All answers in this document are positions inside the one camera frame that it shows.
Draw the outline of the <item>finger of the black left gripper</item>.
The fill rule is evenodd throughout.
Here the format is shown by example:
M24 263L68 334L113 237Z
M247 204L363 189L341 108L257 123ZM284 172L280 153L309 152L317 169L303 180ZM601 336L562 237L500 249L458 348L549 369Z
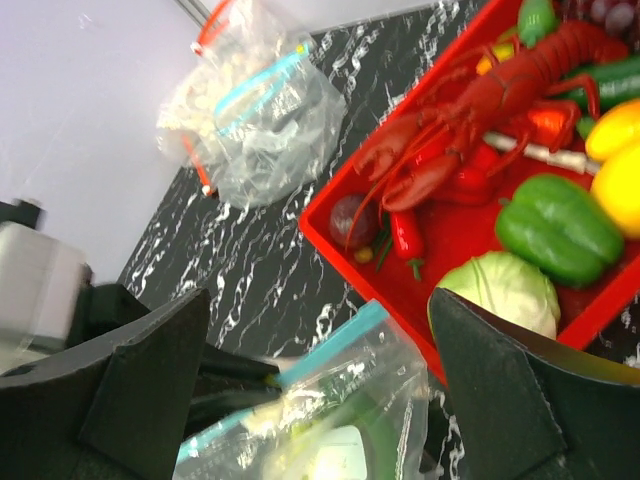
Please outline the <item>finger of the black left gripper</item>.
M189 404L187 434L194 435L232 413L277 400L277 365L204 346Z

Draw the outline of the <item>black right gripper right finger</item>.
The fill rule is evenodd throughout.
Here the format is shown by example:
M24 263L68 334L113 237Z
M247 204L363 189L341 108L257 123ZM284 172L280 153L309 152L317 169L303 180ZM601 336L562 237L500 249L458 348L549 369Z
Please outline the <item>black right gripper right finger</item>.
M428 313L473 478L638 478L638 369L446 289Z

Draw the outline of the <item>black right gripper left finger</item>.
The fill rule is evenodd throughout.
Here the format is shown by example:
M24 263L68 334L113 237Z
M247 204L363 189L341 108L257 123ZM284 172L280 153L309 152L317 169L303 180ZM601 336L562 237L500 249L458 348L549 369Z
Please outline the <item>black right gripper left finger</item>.
M209 302L189 292L2 376L2 478L171 478Z

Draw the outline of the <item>blue zipper clear bag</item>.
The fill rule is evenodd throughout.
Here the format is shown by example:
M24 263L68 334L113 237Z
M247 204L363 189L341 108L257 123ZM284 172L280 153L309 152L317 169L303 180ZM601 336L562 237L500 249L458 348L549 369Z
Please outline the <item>blue zipper clear bag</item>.
M277 400L186 440L174 478L424 478L427 366L380 303L364 305L276 381Z

